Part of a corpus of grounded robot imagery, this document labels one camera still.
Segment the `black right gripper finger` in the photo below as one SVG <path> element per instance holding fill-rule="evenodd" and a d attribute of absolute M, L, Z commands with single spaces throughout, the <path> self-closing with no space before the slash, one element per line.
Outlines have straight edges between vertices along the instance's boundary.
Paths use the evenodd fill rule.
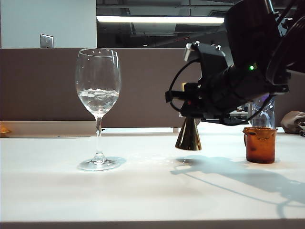
<path fill-rule="evenodd" d="M 199 106 L 199 100 L 195 99 L 190 92 L 169 90 L 165 92 L 165 99 L 166 102 L 170 103 L 170 106 L 182 116 L 204 119 L 203 111 Z M 183 100 L 182 107 L 177 108 L 173 104 L 173 99 Z"/>
<path fill-rule="evenodd" d="M 183 91 L 195 91 L 201 88 L 201 84 L 199 83 L 183 83 Z"/>

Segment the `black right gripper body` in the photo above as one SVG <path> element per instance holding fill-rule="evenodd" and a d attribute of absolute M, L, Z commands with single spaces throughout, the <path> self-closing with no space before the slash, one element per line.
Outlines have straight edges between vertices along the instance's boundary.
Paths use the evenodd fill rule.
<path fill-rule="evenodd" d="M 201 119 L 221 119 L 254 99 L 254 70 L 249 66 L 202 67 L 198 96 Z"/>

